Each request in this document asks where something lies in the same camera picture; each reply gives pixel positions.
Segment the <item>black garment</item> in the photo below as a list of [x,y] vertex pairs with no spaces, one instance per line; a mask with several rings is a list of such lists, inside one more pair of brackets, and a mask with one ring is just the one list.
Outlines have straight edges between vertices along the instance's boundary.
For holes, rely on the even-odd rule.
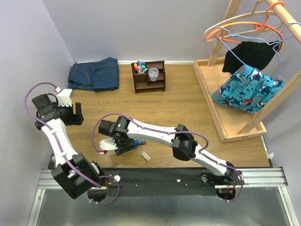
[[[243,41],[238,44],[232,51],[245,62],[246,65],[263,70],[272,60],[275,52],[272,46],[264,42]],[[228,51],[225,55],[224,66],[222,71],[224,73],[233,74],[243,64]]]

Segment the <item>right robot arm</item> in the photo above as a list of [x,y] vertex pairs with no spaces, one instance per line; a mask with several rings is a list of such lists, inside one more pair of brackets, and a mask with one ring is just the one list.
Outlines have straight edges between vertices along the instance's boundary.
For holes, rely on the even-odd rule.
[[117,155],[121,155],[133,149],[129,145],[134,145],[135,139],[145,139],[172,148],[173,157],[178,160],[193,161],[205,167],[211,172],[207,179],[213,183],[232,185],[234,175],[237,175],[240,181],[244,180],[242,173],[235,169],[233,164],[206,151],[206,147],[195,140],[194,136],[197,133],[189,131],[182,124],[178,124],[177,127],[161,127],[121,114],[117,121],[101,119],[98,132],[108,136],[99,144],[101,152],[115,150]]

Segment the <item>beige eraser block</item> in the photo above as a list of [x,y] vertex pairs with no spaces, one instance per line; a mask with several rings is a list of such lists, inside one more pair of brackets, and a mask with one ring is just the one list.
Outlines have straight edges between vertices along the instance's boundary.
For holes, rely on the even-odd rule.
[[151,157],[146,153],[146,152],[142,152],[141,156],[146,160],[146,161],[150,161]]

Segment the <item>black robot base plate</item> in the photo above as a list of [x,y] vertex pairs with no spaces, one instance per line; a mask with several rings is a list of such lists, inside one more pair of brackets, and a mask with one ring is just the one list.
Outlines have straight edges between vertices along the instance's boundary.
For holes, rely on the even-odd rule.
[[243,182],[231,169],[218,177],[206,168],[104,168],[105,175],[117,176],[119,183],[109,178],[101,188],[91,188],[89,199],[105,202],[114,196],[219,196],[232,200]]

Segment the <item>blue shark print shorts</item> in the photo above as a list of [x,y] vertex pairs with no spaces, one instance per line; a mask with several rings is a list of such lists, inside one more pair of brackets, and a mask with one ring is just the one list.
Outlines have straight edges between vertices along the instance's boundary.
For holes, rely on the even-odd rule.
[[284,86],[256,68],[242,65],[213,94],[217,104],[248,113],[260,111]]

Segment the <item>aluminium frame rail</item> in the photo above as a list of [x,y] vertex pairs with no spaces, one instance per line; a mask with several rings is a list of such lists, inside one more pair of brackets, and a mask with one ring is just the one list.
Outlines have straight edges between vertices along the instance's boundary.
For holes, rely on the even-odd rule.
[[44,170],[31,226],[296,226],[282,168]]

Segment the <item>folded blue jeans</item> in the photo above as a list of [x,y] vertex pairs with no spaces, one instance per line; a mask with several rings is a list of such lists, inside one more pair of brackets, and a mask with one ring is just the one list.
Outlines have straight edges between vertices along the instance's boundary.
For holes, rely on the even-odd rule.
[[118,89],[118,60],[108,57],[98,62],[75,63],[69,71],[68,88],[94,92]]

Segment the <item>blue and grey glue stick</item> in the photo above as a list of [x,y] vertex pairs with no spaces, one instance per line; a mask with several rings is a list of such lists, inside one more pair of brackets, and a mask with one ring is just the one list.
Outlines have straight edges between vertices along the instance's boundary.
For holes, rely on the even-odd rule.
[[138,139],[135,140],[135,145],[139,146],[139,145],[144,145],[146,143],[145,139]]

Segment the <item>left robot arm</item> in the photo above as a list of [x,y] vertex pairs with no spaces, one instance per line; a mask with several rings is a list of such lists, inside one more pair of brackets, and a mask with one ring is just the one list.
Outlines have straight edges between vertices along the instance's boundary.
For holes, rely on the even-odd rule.
[[84,121],[81,103],[60,104],[59,97],[52,102],[50,94],[32,99],[36,107],[35,126],[48,137],[55,155],[56,168],[51,171],[54,180],[73,199],[104,182],[104,172],[98,163],[89,162],[73,148],[66,126],[81,125]]

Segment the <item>wooden clothes rack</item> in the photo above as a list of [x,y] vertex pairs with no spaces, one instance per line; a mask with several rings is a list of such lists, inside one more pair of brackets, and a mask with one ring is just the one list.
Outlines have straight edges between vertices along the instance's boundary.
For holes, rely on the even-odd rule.
[[225,19],[204,32],[203,41],[214,48],[208,59],[193,65],[222,142],[264,135],[263,119],[301,85],[300,73],[289,81],[280,68],[275,76],[263,73],[282,49],[281,26],[300,40],[301,24],[282,1],[269,0],[264,11],[253,7],[236,15],[239,4],[232,0]]

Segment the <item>clear round pin container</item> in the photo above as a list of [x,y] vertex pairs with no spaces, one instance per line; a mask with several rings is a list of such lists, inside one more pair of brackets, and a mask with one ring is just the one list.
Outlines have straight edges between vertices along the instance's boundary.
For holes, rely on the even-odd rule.
[[150,68],[148,70],[148,77],[150,81],[157,81],[159,77],[159,70],[157,68]]

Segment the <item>brown wooden desk organizer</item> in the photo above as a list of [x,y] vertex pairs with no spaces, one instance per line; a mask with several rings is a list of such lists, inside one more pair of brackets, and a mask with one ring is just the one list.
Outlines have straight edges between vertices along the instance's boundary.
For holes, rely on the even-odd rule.
[[131,63],[135,93],[166,90],[165,61]]

